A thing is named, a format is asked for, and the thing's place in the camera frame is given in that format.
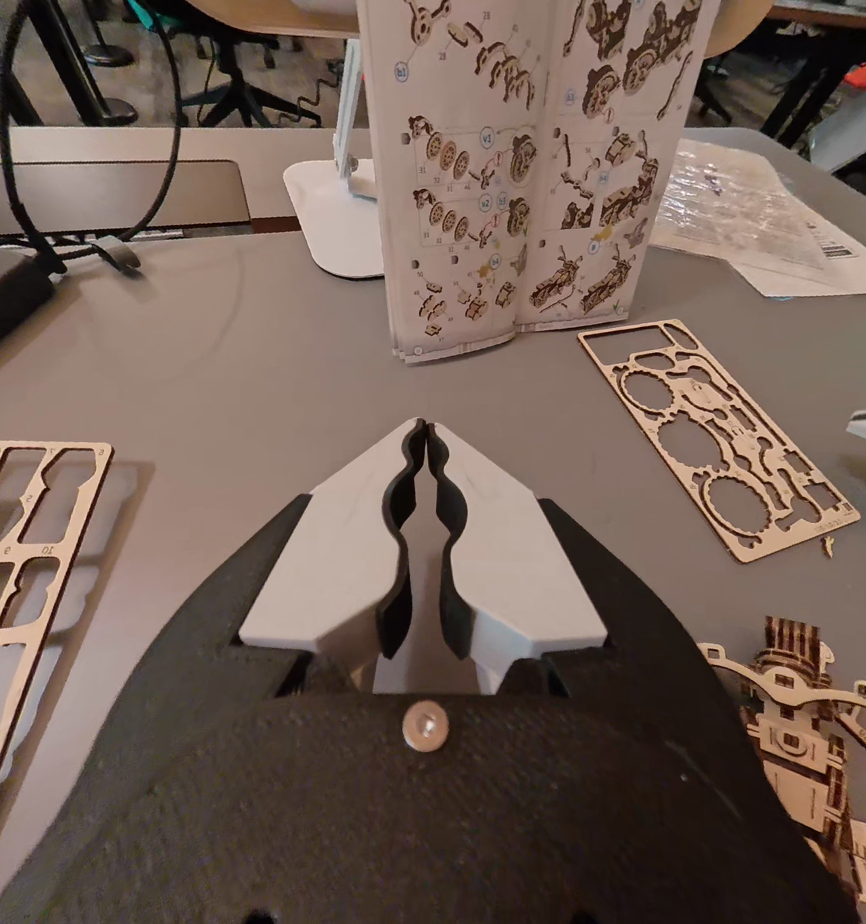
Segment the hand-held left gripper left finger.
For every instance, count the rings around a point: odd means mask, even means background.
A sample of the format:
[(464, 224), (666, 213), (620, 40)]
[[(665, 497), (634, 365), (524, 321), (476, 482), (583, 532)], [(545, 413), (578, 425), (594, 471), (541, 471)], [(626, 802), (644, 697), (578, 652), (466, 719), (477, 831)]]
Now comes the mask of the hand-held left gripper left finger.
[(372, 691), (412, 622), (403, 526), (427, 422), (409, 419), (302, 496), (303, 512), (240, 627), (247, 646), (322, 656)]

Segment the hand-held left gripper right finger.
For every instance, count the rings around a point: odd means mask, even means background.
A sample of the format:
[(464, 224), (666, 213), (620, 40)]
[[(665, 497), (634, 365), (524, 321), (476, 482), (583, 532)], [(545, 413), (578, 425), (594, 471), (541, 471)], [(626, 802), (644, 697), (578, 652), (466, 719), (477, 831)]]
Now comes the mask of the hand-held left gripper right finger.
[(442, 634), (481, 693), (495, 695), (516, 662), (602, 647), (609, 631), (535, 494), (440, 423), (427, 459), (449, 533)]

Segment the wooden sheet with gear holes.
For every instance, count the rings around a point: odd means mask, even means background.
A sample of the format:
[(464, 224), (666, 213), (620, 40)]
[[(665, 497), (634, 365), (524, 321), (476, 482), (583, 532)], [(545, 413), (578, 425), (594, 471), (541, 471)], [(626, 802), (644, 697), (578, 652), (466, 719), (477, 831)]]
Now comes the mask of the wooden sheet with gear holes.
[(676, 319), (578, 341), (732, 557), (744, 564), (862, 515)]

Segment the grey desk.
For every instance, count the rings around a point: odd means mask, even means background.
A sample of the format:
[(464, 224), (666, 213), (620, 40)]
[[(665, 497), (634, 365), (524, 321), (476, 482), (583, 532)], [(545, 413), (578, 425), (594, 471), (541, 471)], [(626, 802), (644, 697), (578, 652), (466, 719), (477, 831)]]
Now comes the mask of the grey desk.
[(557, 502), (698, 641), (745, 660), (764, 616), (801, 619), (822, 630), (841, 687), (866, 680), (866, 441), (846, 431), (866, 409), (866, 297), (774, 301), (722, 261), (647, 253), (629, 321), (683, 321), (862, 514), (831, 558), (812, 540), (743, 565), (575, 332), (407, 365), (383, 283), (318, 270), (300, 233), (139, 252), (142, 278), (86, 261), (0, 346), (0, 440), (115, 449), (0, 787), (0, 893), (176, 610), (298, 493), (410, 417)]

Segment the clear plastic wrapper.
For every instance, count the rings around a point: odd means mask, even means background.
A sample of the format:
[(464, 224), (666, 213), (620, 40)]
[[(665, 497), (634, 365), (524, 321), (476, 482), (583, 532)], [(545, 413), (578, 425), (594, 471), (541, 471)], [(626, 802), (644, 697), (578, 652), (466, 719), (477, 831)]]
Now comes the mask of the clear plastic wrapper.
[(681, 140), (650, 242), (727, 262), (771, 299), (866, 295), (866, 246), (743, 150)]

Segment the wooden motorcycle model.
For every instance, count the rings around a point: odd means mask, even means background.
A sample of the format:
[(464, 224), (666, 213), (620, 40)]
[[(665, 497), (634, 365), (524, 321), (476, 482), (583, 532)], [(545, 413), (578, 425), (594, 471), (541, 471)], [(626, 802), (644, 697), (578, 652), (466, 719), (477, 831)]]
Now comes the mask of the wooden motorcycle model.
[(739, 684), (739, 714), (764, 775), (808, 847), (857, 906), (866, 907), (866, 821), (853, 817), (844, 735), (866, 752), (866, 680), (833, 686), (835, 662), (819, 628), (764, 619), (749, 664), (716, 643), (705, 661)]

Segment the black background table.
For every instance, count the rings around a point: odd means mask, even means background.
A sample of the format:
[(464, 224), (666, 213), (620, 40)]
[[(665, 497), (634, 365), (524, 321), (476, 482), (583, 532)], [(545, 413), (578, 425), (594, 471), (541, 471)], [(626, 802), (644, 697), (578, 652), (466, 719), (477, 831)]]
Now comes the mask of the black background table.
[(823, 31), (760, 129), (762, 134), (791, 148), (851, 68), (866, 63), (866, 6), (779, 1), (766, 18), (816, 26)]

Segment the printed instruction booklet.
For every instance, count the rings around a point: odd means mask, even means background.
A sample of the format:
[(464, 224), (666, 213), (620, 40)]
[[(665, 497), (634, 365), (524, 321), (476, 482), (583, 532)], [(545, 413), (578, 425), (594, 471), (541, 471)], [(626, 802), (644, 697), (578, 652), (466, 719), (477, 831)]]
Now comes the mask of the printed instruction booklet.
[(393, 353), (626, 317), (720, 3), (357, 3)]

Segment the white stand base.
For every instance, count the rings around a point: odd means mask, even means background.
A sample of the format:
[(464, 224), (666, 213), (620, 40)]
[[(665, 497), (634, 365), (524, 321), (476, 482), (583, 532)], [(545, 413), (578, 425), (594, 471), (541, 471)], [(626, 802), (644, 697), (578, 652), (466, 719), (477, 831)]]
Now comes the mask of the white stand base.
[(333, 158), (290, 165), (282, 176), (314, 263), (355, 281), (384, 275), (374, 164), (352, 147), (363, 76), (360, 41), (348, 39)]

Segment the black box device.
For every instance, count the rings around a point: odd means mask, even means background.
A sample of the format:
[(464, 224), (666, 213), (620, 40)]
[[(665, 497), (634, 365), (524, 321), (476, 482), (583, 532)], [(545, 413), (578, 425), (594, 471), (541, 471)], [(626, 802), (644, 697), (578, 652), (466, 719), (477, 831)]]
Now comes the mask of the black box device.
[(50, 276), (21, 252), (0, 248), (0, 342), (48, 303)]

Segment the large wooden cutout frame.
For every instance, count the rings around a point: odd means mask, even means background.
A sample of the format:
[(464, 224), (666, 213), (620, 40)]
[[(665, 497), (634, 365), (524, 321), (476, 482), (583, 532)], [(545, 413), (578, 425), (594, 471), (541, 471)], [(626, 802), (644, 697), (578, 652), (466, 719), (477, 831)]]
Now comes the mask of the large wooden cutout frame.
[[(0, 474), (6, 467), (11, 452), (38, 452), (41, 457), (25, 489), (19, 495), (21, 517), (8, 530), (6, 536), (0, 539), (0, 566), (11, 567), (7, 585), (0, 594), (0, 649), (17, 646), (22, 650), (0, 715), (0, 769), (9, 752), (60, 599), (68, 584), (98, 496), (115, 457), (115, 449), (108, 443), (0, 441)], [(27, 535), (32, 520), (49, 490), (45, 474), (63, 455), (70, 452), (91, 454), (93, 472), (78, 486), (73, 509), (62, 537), (52, 541), (30, 540)], [(49, 560), (57, 562), (57, 569), (52, 582), (47, 585), (46, 601), (38, 616), (22, 626), (9, 626), (5, 621), (11, 602), (20, 590), (24, 568), (32, 562)]]

